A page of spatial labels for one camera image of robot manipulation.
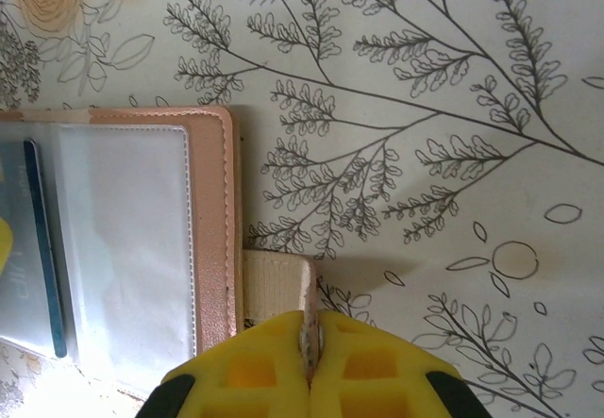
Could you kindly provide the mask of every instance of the yellow foam object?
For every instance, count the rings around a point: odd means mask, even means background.
[[[0,275],[7,265],[13,242],[10,226],[3,218],[0,218]]]
[[[426,374],[461,378],[396,336],[323,311],[324,349],[309,391],[298,349],[303,314],[246,330],[170,372],[193,375],[178,418],[449,418]]]

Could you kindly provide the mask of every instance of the yellow object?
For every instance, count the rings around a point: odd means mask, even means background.
[[[455,368],[419,347],[323,311],[309,385],[303,313],[246,330],[170,372],[139,418],[488,418]]]
[[[10,226],[3,218],[0,218],[0,275],[2,275],[2,271],[7,265],[8,257],[12,251],[12,244],[13,239]]]

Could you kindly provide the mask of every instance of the blue card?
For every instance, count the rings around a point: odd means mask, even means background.
[[[23,348],[67,355],[36,144],[0,142],[0,216],[14,236],[0,276],[0,337]]]

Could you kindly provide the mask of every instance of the wallpaper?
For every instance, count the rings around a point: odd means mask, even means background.
[[[0,107],[228,105],[247,246],[453,363],[604,411],[604,0],[2,0]]]

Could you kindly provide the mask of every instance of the tabletop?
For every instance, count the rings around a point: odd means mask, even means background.
[[[325,308],[453,363],[494,417],[597,416],[602,7],[2,0],[0,108],[229,106],[247,247],[314,256]],[[2,416],[77,376],[3,346]]]

